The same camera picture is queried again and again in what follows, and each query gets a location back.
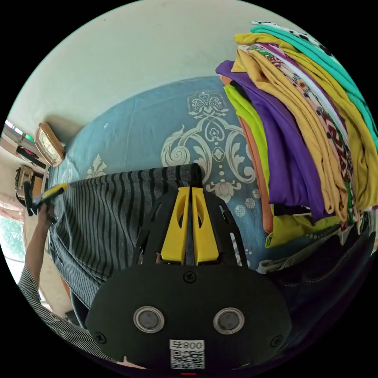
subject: white wall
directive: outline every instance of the white wall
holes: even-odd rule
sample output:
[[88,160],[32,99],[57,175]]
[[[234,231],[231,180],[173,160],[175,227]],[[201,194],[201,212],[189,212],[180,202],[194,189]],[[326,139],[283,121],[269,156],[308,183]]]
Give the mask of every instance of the white wall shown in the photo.
[[222,61],[235,59],[233,36],[249,33],[253,19],[301,31],[267,9],[237,0],[143,0],[114,9],[83,25],[45,57],[7,118],[30,135],[46,119],[66,142],[137,93],[215,75]]
[[[4,160],[0,159],[1,179],[0,193],[15,198],[15,176],[16,169],[9,166]],[[27,247],[35,227],[37,225],[37,216],[25,216],[25,247]],[[44,293],[46,301],[49,303],[53,311],[59,315],[72,310],[71,300],[64,289],[60,274],[56,269],[51,257],[45,252],[40,277],[40,287]]]

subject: qr code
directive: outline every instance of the qr code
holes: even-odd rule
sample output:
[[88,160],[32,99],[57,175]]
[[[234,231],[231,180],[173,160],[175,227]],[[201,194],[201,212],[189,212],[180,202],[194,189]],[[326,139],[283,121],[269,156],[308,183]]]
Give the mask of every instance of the qr code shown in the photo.
[[172,369],[204,369],[205,350],[171,350]]

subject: screw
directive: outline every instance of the screw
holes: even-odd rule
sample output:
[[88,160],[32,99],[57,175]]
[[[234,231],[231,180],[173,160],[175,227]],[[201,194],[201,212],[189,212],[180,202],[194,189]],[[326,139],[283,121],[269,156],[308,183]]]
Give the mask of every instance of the screw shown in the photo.
[[186,272],[183,275],[183,279],[187,284],[192,284],[197,279],[197,276],[194,272]]
[[281,335],[278,335],[278,336],[272,338],[271,347],[275,348],[275,347],[279,346],[282,343],[283,339],[284,338]]
[[101,332],[95,332],[94,337],[100,344],[106,344],[106,337]]

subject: clock face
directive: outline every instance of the clock face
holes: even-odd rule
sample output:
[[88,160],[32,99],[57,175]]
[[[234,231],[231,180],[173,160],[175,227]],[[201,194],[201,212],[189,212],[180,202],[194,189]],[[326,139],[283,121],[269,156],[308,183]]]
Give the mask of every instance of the clock face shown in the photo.
[[44,148],[45,152],[51,157],[52,160],[55,161],[55,160],[59,159],[59,155],[55,151],[54,146],[50,143],[46,134],[42,130],[39,133],[38,139],[39,139],[41,146]]

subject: purple cloth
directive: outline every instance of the purple cloth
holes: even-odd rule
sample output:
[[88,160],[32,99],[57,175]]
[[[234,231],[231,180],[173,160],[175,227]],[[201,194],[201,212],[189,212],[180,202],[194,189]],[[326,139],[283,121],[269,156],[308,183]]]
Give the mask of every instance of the purple cloth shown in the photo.
[[268,145],[269,202],[310,207],[313,220],[330,216],[325,211],[319,174],[289,110],[274,96],[258,89],[245,72],[231,72],[224,61],[216,73],[242,86],[259,114]]
[[288,62],[290,62],[293,66],[297,67],[297,69],[299,69],[301,72],[303,72],[303,75],[305,78],[308,78],[309,80],[311,80],[318,88],[319,90],[322,92],[322,94],[325,96],[325,98],[328,100],[328,102],[331,104],[331,106],[333,107],[336,115],[340,118],[340,121],[342,123],[342,125],[344,126],[344,129],[346,130],[347,127],[345,126],[345,122],[344,122],[344,119],[342,118],[342,116],[339,114],[339,112],[337,111],[334,103],[332,102],[332,100],[330,99],[330,97],[328,96],[327,92],[316,82],[316,80],[313,80],[311,77],[308,76],[307,72],[304,71],[299,65],[298,63],[291,57],[287,56],[280,48],[277,44],[275,43],[259,43],[261,46],[265,47],[267,50],[269,50],[270,52],[273,52],[275,54],[277,54],[278,56],[280,56],[281,58],[287,60]]

